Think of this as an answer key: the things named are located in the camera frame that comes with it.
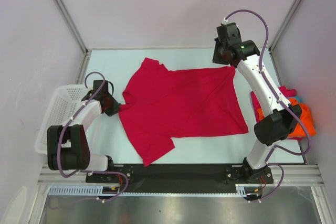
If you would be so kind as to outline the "crimson red t shirt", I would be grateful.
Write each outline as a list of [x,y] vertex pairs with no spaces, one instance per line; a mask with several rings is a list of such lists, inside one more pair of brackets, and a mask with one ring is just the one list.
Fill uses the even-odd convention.
[[169,70],[144,59],[123,92],[119,118],[145,166],[173,150],[174,138],[248,132],[235,73],[234,67]]

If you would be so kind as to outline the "white perforated plastic basket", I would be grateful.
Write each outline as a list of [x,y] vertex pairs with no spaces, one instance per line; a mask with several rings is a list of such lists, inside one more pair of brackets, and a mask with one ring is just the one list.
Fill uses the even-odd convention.
[[84,84],[60,86],[54,91],[35,142],[37,153],[47,154],[48,128],[61,125],[74,115],[87,92],[88,89]]

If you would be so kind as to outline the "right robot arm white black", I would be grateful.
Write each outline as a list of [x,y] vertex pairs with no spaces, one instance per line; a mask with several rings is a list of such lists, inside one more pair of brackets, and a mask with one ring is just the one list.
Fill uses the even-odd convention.
[[267,162],[274,149],[291,134],[302,114],[299,105],[292,105],[276,86],[266,69],[262,52],[251,41],[242,41],[235,23],[223,20],[217,27],[213,62],[233,66],[248,82],[255,94],[264,118],[254,126],[256,141],[244,158],[238,176],[228,183],[256,183],[267,173]]

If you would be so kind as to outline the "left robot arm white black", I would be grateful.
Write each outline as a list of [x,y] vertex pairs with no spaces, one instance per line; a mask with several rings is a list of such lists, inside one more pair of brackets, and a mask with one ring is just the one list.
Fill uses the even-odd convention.
[[47,130],[47,161],[51,170],[87,170],[98,172],[105,182],[115,178],[116,169],[110,156],[94,154],[89,147],[86,131],[96,118],[113,116],[121,104],[113,97],[110,81],[95,80],[93,89],[81,99],[78,110],[61,125]]

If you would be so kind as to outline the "folded magenta t shirt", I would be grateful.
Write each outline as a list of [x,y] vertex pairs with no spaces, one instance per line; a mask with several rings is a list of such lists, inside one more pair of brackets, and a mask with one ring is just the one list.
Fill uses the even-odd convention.
[[[280,86],[278,88],[286,98],[294,98],[297,96],[296,89],[288,89],[285,86]],[[254,108],[256,122],[258,123],[261,119],[264,118],[261,105],[253,91],[250,93],[250,96],[251,96],[251,101],[252,101],[252,105]],[[288,135],[288,139],[301,141],[302,136],[296,135],[296,133],[299,133],[297,129],[295,129],[293,133]]]

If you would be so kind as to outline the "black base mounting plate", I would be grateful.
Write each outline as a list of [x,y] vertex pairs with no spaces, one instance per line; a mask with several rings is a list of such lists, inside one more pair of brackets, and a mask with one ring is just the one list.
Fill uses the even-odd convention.
[[235,192],[238,184],[274,182],[270,168],[249,172],[232,164],[118,164],[113,171],[127,176],[128,193],[220,194]]

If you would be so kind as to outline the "folded teal t shirt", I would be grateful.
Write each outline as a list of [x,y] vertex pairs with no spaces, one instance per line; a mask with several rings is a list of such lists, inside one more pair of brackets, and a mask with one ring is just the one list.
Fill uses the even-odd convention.
[[296,99],[298,101],[298,103],[302,103],[302,100],[298,96],[295,96],[293,98]]

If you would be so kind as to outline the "folded orange t shirt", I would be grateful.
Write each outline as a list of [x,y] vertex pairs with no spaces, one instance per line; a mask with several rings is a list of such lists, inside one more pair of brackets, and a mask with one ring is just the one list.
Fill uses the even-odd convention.
[[[316,135],[316,130],[315,130],[315,127],[314,127],[314,122],[313,122],[313,118],[312,118],[310,108],[307,105],[305,105],[304,103],[298,103],[298,101],[294,98],[289,98],[289,101],[291,102],[292,105],[300,105],[300,107],[302,109],[302,114],[300,116],[300,120],[303,122],[304,126],[308,130],[308,133],[311,136]],[[298,132],[299,132],[299,133],[296,133],[296,135],[299,135],[299,136],[302,136],[302,137],[306,136],[303,128],[300,126],[299,123],[297,123],[297,126],[296,126],[295,129],[297,129]]]

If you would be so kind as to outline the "aluminium extrusion rail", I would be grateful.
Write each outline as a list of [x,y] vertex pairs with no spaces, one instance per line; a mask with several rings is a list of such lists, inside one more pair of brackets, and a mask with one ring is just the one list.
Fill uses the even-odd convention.
[[[283,186],[324,186],[324,181],[317,165],[282,165],[284,171]],[[42,167],[38,185],[88,185],[86,175],[75,174],[64,178],[58,171],[50,170],[47,165]]]

